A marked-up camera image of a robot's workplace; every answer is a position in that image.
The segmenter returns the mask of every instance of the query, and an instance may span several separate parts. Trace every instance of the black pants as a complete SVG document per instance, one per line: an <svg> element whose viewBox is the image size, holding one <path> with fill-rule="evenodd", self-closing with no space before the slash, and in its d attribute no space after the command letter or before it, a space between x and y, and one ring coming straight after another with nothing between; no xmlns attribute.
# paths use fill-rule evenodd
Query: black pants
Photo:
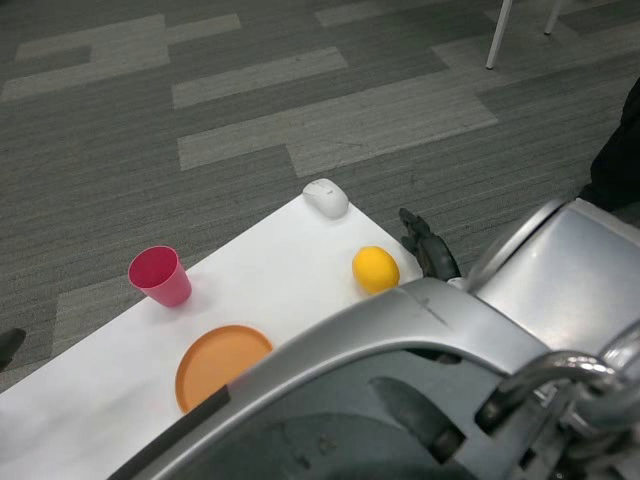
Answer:
<svg viewBox="0 0 640 480"><path fill-rule="evenodd" d="M640 79L629 93L620 126L591 165L591 182L610 195L640 199Z"/></svg>

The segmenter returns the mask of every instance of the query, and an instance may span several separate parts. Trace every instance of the orange plate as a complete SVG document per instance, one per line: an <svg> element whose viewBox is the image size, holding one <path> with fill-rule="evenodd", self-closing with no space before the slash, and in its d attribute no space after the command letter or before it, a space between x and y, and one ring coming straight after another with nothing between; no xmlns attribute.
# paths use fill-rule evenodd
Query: orange plate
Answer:
<svg viewBox="0 0 640 480"><path fill-rule="evenodd" d="M189 347L176 373L180 409L188 413L272 350L253 328L229 325L205 333Z"/></svg>

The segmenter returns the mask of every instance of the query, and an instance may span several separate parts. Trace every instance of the person's leg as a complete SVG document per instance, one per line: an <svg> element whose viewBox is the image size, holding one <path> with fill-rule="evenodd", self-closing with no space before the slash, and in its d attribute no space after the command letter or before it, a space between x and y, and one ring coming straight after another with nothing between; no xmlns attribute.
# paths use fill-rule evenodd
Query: person's leg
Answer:
<svg viewBox="0 0 640 480"><path fill-rule="evenodd" d="M627 97L620 126L591 165L591 184L579 197L609 211L640 201L640 79Z"/></svg>

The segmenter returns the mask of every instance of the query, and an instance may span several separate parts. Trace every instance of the gray carpet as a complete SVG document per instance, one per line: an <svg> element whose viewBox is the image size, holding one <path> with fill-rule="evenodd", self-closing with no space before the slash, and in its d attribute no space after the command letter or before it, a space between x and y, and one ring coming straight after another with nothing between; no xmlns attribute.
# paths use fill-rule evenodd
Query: gray carpet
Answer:
<svg viewBox="0 0 640 480"><path fill-rule="evenodd" d="M640 3L0 1L0 391L134 304L129 261L192 264L332 178L401 234L424 215L467 270L575 194L640 75ZM621 212L638 222L636 208Z"/></svg>

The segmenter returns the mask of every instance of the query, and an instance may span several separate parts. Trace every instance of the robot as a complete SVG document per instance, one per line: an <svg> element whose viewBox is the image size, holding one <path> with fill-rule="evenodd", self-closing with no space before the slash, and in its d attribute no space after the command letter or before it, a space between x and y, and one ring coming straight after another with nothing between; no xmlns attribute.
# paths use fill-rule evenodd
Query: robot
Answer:
<svg viewBox="0 0 640 480"><path fill-rule="evenodd" d="M423 279L284 345L111 478L640 478L640 231L553 201L462 278L400 217Z"/></svg>

